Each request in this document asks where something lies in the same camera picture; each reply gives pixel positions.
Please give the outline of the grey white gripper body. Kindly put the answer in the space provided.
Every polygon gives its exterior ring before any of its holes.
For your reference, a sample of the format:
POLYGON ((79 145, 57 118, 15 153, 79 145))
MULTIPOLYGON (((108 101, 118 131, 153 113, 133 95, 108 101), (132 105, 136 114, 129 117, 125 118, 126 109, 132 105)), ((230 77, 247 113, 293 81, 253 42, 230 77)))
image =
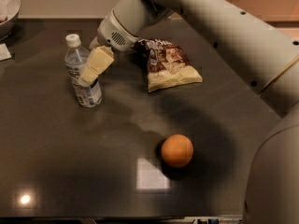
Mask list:
POLYGON ((130 49, 137 41, 139 25, 129 16, 121 15, 114 9, 101 21, 97 29, 97 41, 117 51, 130 49))

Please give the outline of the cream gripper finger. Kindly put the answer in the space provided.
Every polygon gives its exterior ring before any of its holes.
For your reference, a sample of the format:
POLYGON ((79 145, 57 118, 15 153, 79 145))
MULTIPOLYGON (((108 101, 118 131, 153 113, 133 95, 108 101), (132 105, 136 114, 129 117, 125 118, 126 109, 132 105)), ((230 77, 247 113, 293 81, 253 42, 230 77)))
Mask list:
POLYGON ((82 87, 91 86, 96 79, 114 62, 112 48, 101 46, 93 49, 78 78, 82 87))
POLYGON ((90 44, 90 50, 96 49, 97 47, 100 47, 101 45, 102 45, 102 43, 98 40, 97 37, 95 37, 90 44))

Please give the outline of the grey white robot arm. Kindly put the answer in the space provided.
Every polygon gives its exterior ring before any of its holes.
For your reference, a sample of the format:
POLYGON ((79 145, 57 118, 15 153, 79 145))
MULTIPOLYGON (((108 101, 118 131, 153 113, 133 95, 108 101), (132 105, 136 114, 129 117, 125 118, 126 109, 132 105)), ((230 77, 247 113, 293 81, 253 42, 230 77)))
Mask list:
POLYGON ((175 10, 196 31, 183 42, 205 81, 161 91, 148 113, 135 75, 105 75, 113 117, 87 146, 87 217, 213 216, 243 208, 244 224, 298 224, 298 49, 270 25, 224 0, 126 0, 121 31, 175 10), (132 125, 117 116, 141 111, 132 125))

